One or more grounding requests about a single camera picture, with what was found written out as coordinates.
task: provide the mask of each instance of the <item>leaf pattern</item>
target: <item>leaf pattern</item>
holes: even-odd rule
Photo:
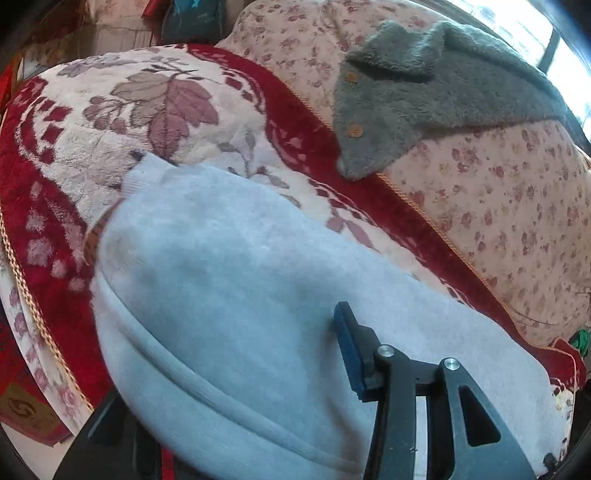
[[[123,60],[116,54],[106,54],[99,57],[88,57],[83,60],[73,61],[64,66],[59,72],[59,76],[67,76],[69,78],[78,77],[81,73],[90,69],[106,69],[109,67],[116,67],[117,65],[127,65],[136,63],[135,60]]]
[[[167,111],[159,113],[150,123],[148,138],[154,147],[154,153],[166,160],[178,149],[182,138],[189,136],[187,121]]]
[[[196,128],[201,124],[217,125],[219,117],[210,103],[211,94],[195,80],[179,79],[182,72],[171,70],[168,64],[151,64],[151,67],[152,70],[144,69],[133,74],[127,82],[113,88],[111,95],[119,100],[91,98],[84,115],[94,122],[96,129],[110,128],[125,135],[128,125],[120,118],[121,111],[124,105],[133,104],[129,127],[141,128],[149,124],[148,140],[154,153],[170,160],[180,141],[189,135],[189,125]],[[162,73],[164,71],[175,73],[168,76]],[[231,145],[222,145],[220,149],[236,151]]]
[[[334,216],[328,219],[326,226],[333,232],[341,233],[345,227],[345,220],[340,216]]]
[[[363,228],[358,223],[355,223],[351,220],[345,220],[345,224],[360,244],[372,249],[374,248],[374,244],[370,240],[368,234],[365,233],[365,230],[363,230]]]
[[[295,197],[292,197],[291,195],[285,195],[282,194],[281,195],[283,198],[289,200],[294,206],[301,208],[301,203],[298,199],[296,199]]]
[[[290,187],[287,183],[275,175],[267,175],[267,178],[274,187],[279,187],[281,189],[288,189]]]
[[[255,148],[256,139],[255,139],[255,135],[252,133],[251,130],[246,132],[246,134],[244,135],[244,140],[246,140],[246,144],[248,145],[248,148],[250,148],[250,149]]]
[[[221,142],[217,144],[217,147],[222,151],[222,152],[227,152],[227,153],[233,153],[233,152],[237,152],[238,150],[236,150],[236,147],[234,147],[234,145],[232,145],[231,143],[228,142]]]

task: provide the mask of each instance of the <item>floral fabric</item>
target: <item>floral fabric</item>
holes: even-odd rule
[[[217,46],[268,68],[331,125],[339,65],[351,48],[384,20],[425,30],[442,19],[406,0],[258,0]]]
[[[15,161],[22,172],[12,177],[16,183],[3,185],[9,194],[2,197],[2,213],[9,235],[20,245],[19,262],[46,323],[61,326],[62,336],[51,331],[62,351],[81,355],[69,366],[79,383],[88,377],[83,391],[89,398],[100,399],[104,392],[96,390],[86,366],[97,364],[100,353],[92,340],[92,270],[83,263],[84,237],[87,226],[120,198],[121,179],[136,163],[136,151],[153,151],[175,163],[215,158],[220,168],[269,185],[328,228],[467,303],[416,258],[411,239],[393,241],[346,196],[289,168],[269,136],[289,142],[293,157],[282,155],[294,163],[307,158],[304,140],[283,138],[285,131],[265,119],[259,88],[239,72],[188,54],[185,47],[153,47],[48,70],[29,82],[9,108],[3,145],[19,145]],[[22,192],[20,201],[9,201],[14,192]],[[14,309],[7,308],[7,314],[23,356],[56,413],[77,433],[90,411],[39,335],[13,272],[3,272],[0,294],[11,299],[4,304]],[[84,349],[73,344],[73,330]]]
[[[150,0],[86,0],[86,10],[94,24],[111,25],[121,19],[139,20]]]
[[[383,20],[443,17],[405,0],[247,7],[219,46],[275,73],[328,124],[344,54]],[[591,326],[588,160],[556,121],[424,140],[385,174],[488,281],[536,345]]]
[[[92,412],[75,393],[75,387],[41,337],[27,304],[22,300],[3,247],[0,247],[0,300],[35,383],[68,430],[78,433]]]

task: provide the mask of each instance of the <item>light blue cloth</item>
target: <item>light blue cloth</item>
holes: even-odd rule
[[[132,171],[150,185],[100,240],[94,308],[121,396],[182,460],[219,480],[360,479],[375,405],[349,387],[331,324],[342,300],[413,359],[459,358],[536,473],[558,457],[566,422],[548,376],[494,322],[268,187],[150,161],[162,178],[146,161]],[[417,420],[418,479],[424,405]]]

